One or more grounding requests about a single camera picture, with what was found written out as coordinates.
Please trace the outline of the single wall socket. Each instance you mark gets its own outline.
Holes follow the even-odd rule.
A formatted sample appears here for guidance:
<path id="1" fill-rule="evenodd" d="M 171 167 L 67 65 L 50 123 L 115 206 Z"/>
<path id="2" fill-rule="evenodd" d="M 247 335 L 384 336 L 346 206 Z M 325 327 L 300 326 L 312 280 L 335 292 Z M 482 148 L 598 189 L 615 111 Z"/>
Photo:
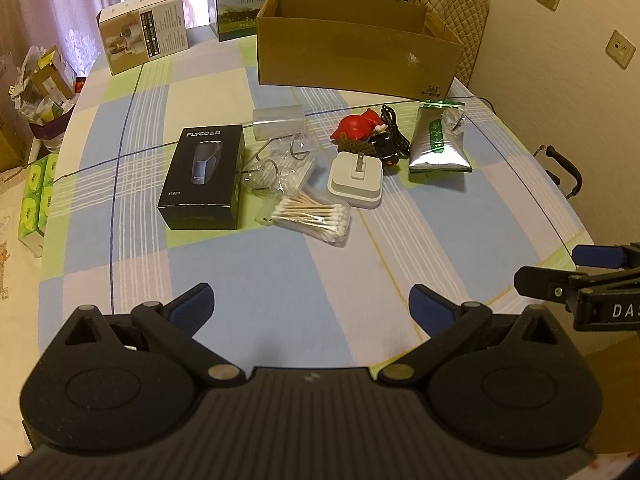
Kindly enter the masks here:
<path id="1" fill-rule="evenodd" d="M 637 48 L 634 44 L 617 29 L 613 30 L 612 36 L 605 47 L 605 53 L 623 70 L 628 67 L 636 50 Z"/>

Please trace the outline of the quilted beige chair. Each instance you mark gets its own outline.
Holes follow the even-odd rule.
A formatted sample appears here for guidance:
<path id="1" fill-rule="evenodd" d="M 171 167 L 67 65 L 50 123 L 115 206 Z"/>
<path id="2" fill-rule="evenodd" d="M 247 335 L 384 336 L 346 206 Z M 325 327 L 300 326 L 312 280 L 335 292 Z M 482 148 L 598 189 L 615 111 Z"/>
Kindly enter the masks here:
<path id="1" fill-rule="evenodd" d="M 456 77 L 466 86 L 475 68 L 488 20 L 490 0 L 409 0 L 433 11 L 463 46 Z"/>

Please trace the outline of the white charger adapter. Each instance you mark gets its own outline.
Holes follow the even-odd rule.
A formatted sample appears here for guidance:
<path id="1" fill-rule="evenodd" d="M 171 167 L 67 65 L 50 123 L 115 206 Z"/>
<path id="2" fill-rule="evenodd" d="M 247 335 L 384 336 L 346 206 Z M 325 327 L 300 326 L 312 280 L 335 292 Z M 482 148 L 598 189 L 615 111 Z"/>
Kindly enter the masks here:
<path id="1" fill-rule="evenodd" d="M 331 164 L 328 191 L 349 205 L 372 209 L 383 194 L 383 166 L 377 157 L 339 152 Z"/>

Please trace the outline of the black shaver box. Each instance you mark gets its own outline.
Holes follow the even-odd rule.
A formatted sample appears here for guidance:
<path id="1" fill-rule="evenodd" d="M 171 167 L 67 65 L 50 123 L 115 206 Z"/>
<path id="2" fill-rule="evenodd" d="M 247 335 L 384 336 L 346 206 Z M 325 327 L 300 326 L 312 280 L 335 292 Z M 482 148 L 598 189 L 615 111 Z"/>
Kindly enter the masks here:
<path id="1" fill-rule="evenodd" d="M 182 130 L 157 209 L 172 230 L 234 230 L 244 158 L 241 125 Z"/>

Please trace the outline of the cotton swabs bag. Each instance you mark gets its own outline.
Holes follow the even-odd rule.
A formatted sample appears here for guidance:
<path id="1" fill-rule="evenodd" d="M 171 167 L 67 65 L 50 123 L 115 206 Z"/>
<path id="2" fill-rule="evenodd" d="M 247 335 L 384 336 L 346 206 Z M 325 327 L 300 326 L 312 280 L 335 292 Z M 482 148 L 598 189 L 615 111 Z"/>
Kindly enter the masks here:
<path id="1" fill-rule="evenodd" d="M 322 193 L 270 194 L 262 200 L 255 221 L 299 232 L 332 246 L 344 246 L 352 223 L 352 208 Z"/>

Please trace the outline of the green tissue pack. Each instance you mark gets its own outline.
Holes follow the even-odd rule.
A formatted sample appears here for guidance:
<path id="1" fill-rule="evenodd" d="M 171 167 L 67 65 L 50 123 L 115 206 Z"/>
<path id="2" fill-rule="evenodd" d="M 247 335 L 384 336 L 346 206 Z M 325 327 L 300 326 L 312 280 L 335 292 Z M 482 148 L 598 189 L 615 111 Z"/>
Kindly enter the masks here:
<path id="1" fill-rule="evenodd" d="M 18 239 L 37 257 L 43 254 L 58 154 L 50 153 L 28 168 L 18 219 Z"/>

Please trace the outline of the red doraemon toy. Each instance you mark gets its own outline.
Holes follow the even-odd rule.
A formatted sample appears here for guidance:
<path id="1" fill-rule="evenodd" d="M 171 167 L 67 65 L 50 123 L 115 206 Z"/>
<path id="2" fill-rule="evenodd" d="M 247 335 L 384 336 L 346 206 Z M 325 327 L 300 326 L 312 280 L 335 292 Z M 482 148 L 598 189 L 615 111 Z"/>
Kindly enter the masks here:
<path id="1" fill-rule="evenodd" d="M 343 139 L 355 141 L 367 141 L 371 136 L 382 133 L 387 129 L 387 125 L 382 121 L 381 116 L 368 108 L 360 115 L 348 115 L 341 119 L 331 139 L 341 141 Z"/>

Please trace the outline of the brown cardboard boxes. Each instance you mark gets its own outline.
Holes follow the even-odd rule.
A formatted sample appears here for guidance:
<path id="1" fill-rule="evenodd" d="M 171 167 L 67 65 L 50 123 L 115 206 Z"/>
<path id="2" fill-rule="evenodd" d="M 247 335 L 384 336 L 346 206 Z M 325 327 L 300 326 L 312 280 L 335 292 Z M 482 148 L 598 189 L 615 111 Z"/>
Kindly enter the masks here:
<path id="1" fill-rule="evenodd" d="M 17 70 L 9 54 L 1 55 L 1 148 L 0 170 L 6 171 L 28 164 L 34 136 L 27 122 L 19 114 L 9 96 L 9 86 L 14 84 Z"/>

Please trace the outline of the silver green tea bag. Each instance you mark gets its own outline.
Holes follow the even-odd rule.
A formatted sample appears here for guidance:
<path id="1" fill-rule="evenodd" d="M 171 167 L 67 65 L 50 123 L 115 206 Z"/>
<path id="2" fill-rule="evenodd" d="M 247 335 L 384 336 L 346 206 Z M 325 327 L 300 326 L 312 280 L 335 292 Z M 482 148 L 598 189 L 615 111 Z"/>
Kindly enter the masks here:
<path id="1" fill-rule="evenodd" d="M 425 101 L 420 104 L 410 143 L 410 172 L 472 171 L 463 148 L 463 107 L 463 103 L 456 101 Z"/>

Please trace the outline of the clear plastic cup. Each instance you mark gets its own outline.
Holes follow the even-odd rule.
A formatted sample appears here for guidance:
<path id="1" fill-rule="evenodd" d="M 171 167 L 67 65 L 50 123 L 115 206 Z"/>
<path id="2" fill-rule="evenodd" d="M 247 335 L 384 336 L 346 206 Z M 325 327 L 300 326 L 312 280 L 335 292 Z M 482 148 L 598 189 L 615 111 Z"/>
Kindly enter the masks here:
<path id="1" fill-rule="evenodd" d="M 306 118 L 301 105 L 256 108 L 253 112 L 253 133 L 257 141 L 295 136 L 306 130 Z"/>

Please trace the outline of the clear plastic bag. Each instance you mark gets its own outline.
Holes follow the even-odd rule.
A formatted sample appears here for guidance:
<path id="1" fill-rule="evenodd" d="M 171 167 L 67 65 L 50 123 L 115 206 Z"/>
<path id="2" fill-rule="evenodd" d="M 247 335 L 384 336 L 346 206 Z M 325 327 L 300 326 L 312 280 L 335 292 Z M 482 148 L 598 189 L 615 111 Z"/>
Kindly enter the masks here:
<path id="1" fill-rule="evenodd" d="M 245 164 L 242 182 L 253 193 L 295 195 L 316 169 L 316 156 L 303 133 L 266 142 Z"/>

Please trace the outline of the brown cardboard box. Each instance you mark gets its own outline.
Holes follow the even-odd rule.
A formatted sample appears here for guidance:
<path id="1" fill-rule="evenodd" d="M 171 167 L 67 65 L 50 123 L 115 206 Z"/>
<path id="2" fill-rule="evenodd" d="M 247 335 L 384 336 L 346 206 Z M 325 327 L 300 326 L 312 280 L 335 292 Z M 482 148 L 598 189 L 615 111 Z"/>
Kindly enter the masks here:
<path id="1" fill-rule="evenodd" d="M 402 0 L 266 0 L 256 25 L 268 86 L 439 100 L 463 51 L 435 13 Z"/>

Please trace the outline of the white beige product box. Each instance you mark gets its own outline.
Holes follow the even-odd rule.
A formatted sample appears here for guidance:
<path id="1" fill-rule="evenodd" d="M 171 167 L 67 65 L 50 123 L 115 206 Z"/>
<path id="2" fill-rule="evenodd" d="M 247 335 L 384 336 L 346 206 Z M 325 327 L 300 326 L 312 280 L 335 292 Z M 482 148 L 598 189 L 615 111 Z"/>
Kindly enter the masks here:
<path id="1" fill-rule="evenodd" d="M 189 47 L 182 0 L 126 0 L 96 21 L 112 75 Z"/>

